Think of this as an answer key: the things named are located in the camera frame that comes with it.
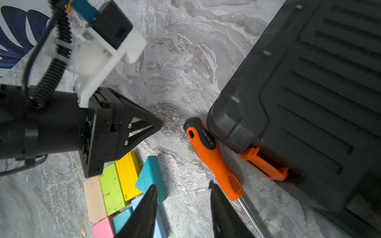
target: screwdriver handle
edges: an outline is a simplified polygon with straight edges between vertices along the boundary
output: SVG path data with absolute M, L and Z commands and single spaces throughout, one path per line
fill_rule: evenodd
M 220 147 L 208 131 L 206 125 L 198 117 L 191 117 L 184 124 L 184 131 L 192 143 L 200 160 L 208 166 L 216 176 L 226 196 L 235 201 L 242 197 L 243 188 L 237 176 L 226 165 Z

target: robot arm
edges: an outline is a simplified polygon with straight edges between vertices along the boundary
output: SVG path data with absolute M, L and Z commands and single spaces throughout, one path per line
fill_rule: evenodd
M 62 10 L 65 0 L 57 2 L 61 4 L 60 13 L 66 16 Z M 152 113 L 116 91 L 100 87 L 119 60 L 133 63 L 138 59 L 147 44 L 145 39 L 112 0 L 99 12 L 86 0 L 74 0 L 72 7 L 89 22 L 83 33 L 86 39 L 76 40 L 74 45 L 69 43 L 70 38 L 56 39 L 57 54 L 51 66 L 61 65 L 63 74 L 68 65 L 68 69 L 79 75 L 75 93 L 54 91 L 62 76 L 57 76 L 54 67 L 48 69 L 38 86 L 28 88 L 31 59 L 23 87 L 0 86 L 0 159 L 25 161 L 23 167 L 0 172 L 0 176 L 35 167 L 50 153 L 76 150 L 85 176 L 100 175 L 105 162 L 119 160 L 161 129 L 162 121 Z M 60 22 L 58 27 L 59 34 L 65 31 Z M 35 59 L 46 39 L 47 35 L 30 58 Z M 55 81 L 51 76 L 46 77 L 49 74 L 54 74 Z M 32 92 L 44 96 L 44 101 L 33 101 Z M 132 122 L 134 117 L 139 121 Z

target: black cylindrical motor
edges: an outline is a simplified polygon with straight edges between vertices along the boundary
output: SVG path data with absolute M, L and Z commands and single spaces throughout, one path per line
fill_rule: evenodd
M 88 109 L 75 93 L 55 91 L 45 107 L 26 101 L 19 86 L 0 85 L 0 159 L 81 150 Z

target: orange plastic clip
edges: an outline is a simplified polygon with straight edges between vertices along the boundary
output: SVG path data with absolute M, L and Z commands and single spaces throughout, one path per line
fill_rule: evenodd
M 284 181 L 288 175 L 288 168 L 281 168 L 280 170 L 277 170 L 274 166 L 259 157 L 257 155 L 258 152 L 259 148 L 248 148 L 242 152 L 241 159 L 245 160 L 248 164 L 253 166 L 253 168 L 269 179 L 281 182 Z

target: pink wooden block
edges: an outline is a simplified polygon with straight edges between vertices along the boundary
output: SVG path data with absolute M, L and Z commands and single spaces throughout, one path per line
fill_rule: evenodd
M 106 217 L 93 228 L 94 238 L 113 238 L 115 236 L 115 228 L 112 217 Z

